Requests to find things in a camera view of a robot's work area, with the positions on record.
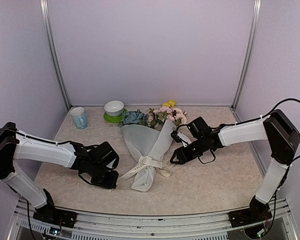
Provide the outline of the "cream printed ribbon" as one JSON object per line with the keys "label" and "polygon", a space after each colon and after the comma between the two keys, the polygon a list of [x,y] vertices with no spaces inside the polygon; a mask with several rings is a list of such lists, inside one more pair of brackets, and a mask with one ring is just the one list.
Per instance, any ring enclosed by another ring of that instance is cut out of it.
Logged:
{"label": "cream printed ribbon", "polygon": [[150,156],[141,156],[134,168],[117,179],[116,186],[135,176],[131,188],[139,192],[147,192],[153,185],[156,170],[163,177],[169,178],[172,175],[172,167],[173,165],[167,162],[156,161]]}

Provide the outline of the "pink fake flower bunch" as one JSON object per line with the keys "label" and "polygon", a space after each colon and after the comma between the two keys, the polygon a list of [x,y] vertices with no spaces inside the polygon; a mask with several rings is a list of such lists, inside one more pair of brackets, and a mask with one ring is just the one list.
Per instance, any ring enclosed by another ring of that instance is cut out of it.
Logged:
{"label": "pink fake flower bunch", "polygon": [[166,121],[176,127],[187,123],[187,113],[177,107],[162,106],[159,109],[150,108],[146,125],[155,130],[161,130]]}

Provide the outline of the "yellow fake flower stem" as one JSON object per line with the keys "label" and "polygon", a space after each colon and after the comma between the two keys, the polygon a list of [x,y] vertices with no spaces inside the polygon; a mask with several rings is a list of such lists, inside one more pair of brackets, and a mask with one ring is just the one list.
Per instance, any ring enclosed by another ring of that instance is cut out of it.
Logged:
{"label": "yellow fake flower stem", "polygon": [[177,104],[177,102],[175,100],[171,99],[171,100],[164,102],[162,104],[162,107],[173,108],[176,104]]}

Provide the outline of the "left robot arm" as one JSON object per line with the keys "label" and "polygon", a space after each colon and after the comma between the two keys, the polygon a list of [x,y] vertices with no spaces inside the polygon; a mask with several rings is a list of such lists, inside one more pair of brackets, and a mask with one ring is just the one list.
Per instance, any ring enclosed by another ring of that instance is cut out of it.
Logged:
{"label": "left robot arm", "polygon": [[119,173],[119,155],[104,141],[85,146],[71,140],[59,142],[27,134],[7,122],[0,128],[0,181],[27,200],[35,209],[33,218],[60,228],[74,228],[77,213],[55,207],[51,194],[38,187],[19,167],[17,160],[49,163],[90,176],[85,183],[104,189],[115,189]]}

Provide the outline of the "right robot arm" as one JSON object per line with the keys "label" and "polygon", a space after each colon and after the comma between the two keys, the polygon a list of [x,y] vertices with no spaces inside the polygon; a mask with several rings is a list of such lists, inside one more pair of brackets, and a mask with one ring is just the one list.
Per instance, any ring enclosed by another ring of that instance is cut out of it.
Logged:
{"label": "right robot arm", "polygon": [[217,127],[209,126],[199,116],[185,126],[195,140],[186,140],[178,129],[171,133],[177,143],[183,144],[173,152],[172,164],[184,165],[199,159],[205,152],[214,154],[217,149],[232,145],[268,142],[270,163],[262,184],[247,208],[233,210],[228,217],[233,228],[274,219],[275,212],[269,203],[285,182],[291,164],[297,159],[295,154],[300,144],[300,132],[288,117],[280,109],[275,109],[255,119]]}

